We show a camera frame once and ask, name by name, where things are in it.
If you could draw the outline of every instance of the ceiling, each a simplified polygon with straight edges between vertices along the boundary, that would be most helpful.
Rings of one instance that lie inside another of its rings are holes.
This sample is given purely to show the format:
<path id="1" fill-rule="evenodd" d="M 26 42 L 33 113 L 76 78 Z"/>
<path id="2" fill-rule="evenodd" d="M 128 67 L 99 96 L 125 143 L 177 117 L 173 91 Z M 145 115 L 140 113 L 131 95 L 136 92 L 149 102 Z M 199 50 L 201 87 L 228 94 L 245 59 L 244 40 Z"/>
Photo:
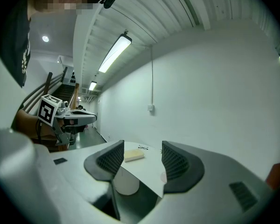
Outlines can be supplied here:
<path id="1" fill-rule="evenodd" d="M 31 53 L 73 57 L 76 80 L 84 94 L 88 94 L 92 80 L 98 83 L 99 91 L 146 47 L 185 28 L 202 25 L 210 29 L 213 21 L 252 19 L 280 54 L 279 25 L 259 0 L 116 0 L 109 9 L 95 5 L 87 12 L 82 19 L 83 13 L 77 19 L 77 12 L 69 10 L 36 14 L 30 25 Z M 125 30 L 132 45 L 106 73 L 98 72 L 107 52 Z M 50 42 L 43 42 L 43 35 Z"/>
<path id="2" fill-rule="evenodd" d="M 252 19 L 280 53 L 280 28 L 260 0 L 116 0 L 110 9 L 97 10 L 84 39 L 81 74 L 82 87 L 86 90 L 91 81 L 98 83 L 99 90 L 145 49 L 141 46 L 150 46 L 199 23 L 209 29 L 213 21 Z M 132 46 L 106 73 L 98 72 L 109 49 L 125 30 L 133 40 Z"/>
<path id="3" fill-rule="evenodd" d="M 116 0 L 111 8 L 104 9 L 101 5 L 97 10 L 84 37 L 81 65 L 82 87 L 85 88 L 96 81 L 98 89 L 146 46 L 195 26 L 184 0 Z M 109 49 L 125 30 L 133 40 L 132 45 L 106 73 L 98 72 Z"/>
<path id="4" fill-rule="evenodd" d="M 59 13 L 37 13 L 30 22 L 31 54 L 49 53 L 73 57 L 73 38 L 76 24 L 76 11 L 65 10 Z M 44 42 L 46 35 L 49 42 Z"/>

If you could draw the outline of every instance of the handrail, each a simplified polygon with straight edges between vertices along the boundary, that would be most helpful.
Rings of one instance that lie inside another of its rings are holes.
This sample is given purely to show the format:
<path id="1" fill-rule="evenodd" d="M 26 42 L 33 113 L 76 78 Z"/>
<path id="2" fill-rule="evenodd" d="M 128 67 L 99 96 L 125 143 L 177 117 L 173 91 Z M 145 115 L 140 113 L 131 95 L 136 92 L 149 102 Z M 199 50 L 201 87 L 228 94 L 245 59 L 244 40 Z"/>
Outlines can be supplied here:
<path id="1" fill-rule="evenodd" d="M 70 99 L 70 103 L 69 103 L 69 107 L 73 110 L 76 108 L 76 100 L 78 97 L 78 93 L 79 93 L 79 84 L 76 83 L 74 93 L 73 93 L 73 95 Z"/>
<path id="2" fill-rule="evenodd" d="M 62 79 L 61 79 L 62 83 L 63 83 L 66 72 L 67 72 L 67 66 L 64 68 L 64 71 L 63 71 L 63 75 L 62 75 Z"/>
<path id="3" fill-rule="evenodd" d="M 56 80 L 58 77 L 61 77 L 63 73 L 59 74 L 58 76 L 55 76 L 53 79 L 51 79 L 51 82 Z M 41 84 L 39 87 L 37 87 L 34 91 L 32 91 L 22 102 L 24 104 L 31 96 L 33 96 L 40 88 L 44 87 L 46 85 L 46 82 Z"/>
<path id="4" fill-rule="evenodd" d="M 51 90 L 57 83 L 59 83 L 60 81 L 61 81 L 61 79 L 62 78 L 59 78 L 58 80 L 56 80 L 52 85 L 50 85 L 50 87 L 49 87 L 49 90 Z M 38 97 L 38 98 L 36 98 L 35 99 L 35 101 L 34 101 L 34 103 L 29 107 L 29 109 L 26 111 L 27 113 L 29 113 L 31 110 L 32 110 L 32 108 L 36 105 L 36 103 L 41 99 L 41 97 L 42 96 L 40 96 L 40 97 Z"/>

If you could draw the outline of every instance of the white wall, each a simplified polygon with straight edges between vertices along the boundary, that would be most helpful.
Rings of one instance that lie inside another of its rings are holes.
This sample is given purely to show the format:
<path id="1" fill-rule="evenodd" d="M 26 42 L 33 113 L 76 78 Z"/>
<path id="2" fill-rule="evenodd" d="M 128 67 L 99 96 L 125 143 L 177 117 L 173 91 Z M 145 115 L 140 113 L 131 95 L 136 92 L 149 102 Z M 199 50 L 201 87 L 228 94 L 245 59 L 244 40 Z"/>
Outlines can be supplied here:
<path id="1" fill-rule="evenodd" d="M 52 72 L 52 78 L 63 72 L 61 64 L 43 61 L 39 59 L 30 59 L 27 66 L 27 78 L 23 90 L 30 94 L 38 86 L 45 83 L 49 72 Z"/>
<path id="2" fill-rule="evenodd" d="M 252 21 L 191 28 L 156 44 L 155 112 L 147 50 L 105 85 L 98 132 L 161 148 L 171 140 L 228 155 L 265 179 L 280 162 L 280 63 Z"/>
<path id="3" fill-rule="evenodd" d="M 73 75 L 73 72 L 74 72 L 74 68 L 71 67 L 71 66 L 67 66 L 67 71 L 66 71 L 66 74 L 64 76 L 64 80 L 63 80 L 63 84 L 66 84 L 66 85 L 71 85 L 71 86 L 76 86 L 76 83 L 71 83 L 70 80 L 72 79 L 72 75 Z"/>
<path id="4" fill-rule="evenodd" d="M 89 111 L 98 115 L 98 98 L 95 98 L 89 105 Z M 93 126 L 97 128 L 97 121 L 93 123 Z"/>

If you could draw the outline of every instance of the yellow sponge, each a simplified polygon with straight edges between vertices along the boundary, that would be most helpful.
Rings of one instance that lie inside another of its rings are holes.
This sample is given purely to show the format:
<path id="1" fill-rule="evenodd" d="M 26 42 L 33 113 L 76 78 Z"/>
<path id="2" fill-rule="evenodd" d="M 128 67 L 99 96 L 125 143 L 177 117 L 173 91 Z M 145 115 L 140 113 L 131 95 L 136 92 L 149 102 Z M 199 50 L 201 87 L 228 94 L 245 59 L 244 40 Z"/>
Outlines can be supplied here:
<path id="1" fill-rule="evenodd" d="M 144 158 L 144 153 L 139 149 L 125 151 L 125 162 Z"/>

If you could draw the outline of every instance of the fluorescent light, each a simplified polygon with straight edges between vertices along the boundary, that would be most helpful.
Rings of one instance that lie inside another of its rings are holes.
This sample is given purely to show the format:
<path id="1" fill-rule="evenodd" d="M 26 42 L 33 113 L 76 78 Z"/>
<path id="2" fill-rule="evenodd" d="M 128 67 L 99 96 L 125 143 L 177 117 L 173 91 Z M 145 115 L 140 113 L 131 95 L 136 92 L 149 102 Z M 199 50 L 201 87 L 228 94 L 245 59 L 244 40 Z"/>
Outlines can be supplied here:
<path id="1" fill-rule="evenodd" d="M 48 41 L 49 41 L 49 38 L 48 38 L 46 35 L 44 35 L 44 36 L 42 37 L 42 39 L 43 39 L 44 42 L 48 42 Z"/>
<path id="2" fill-rule="evenodd" d="M 92 91 L 96 85 L 97 85 L 97 83 L 92 81 L 90 86 L 89 86 L 89 90 Z"/>
<path id="3" fill-rule="evenodd" d="M 109 50 L 98 71 L 105 73 L 119 55 L 132 43 L 132 39 L 121 34 Z"/>

